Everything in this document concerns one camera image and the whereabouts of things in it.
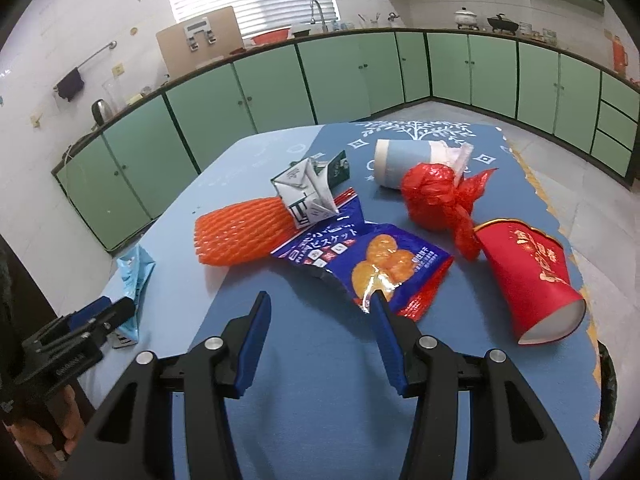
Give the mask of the person's left hand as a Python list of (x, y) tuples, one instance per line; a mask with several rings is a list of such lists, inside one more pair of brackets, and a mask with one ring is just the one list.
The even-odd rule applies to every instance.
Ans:
[[(80, 416), (75, 390), (71, 386), (66, 386), (60, 392), (60, 398), (64, 400), (61, 426), (62, 434), (66, 439), (64, 448), (68, 454), (72, 454), (85, 430), (85, 423)], [(17, 420), (8, 429), (36, 474), (41, 479), (57, 479), (60, 475), (58, 466), (46, 453), (46, 447), (52, 444), (51, 435), (29, 419)]]

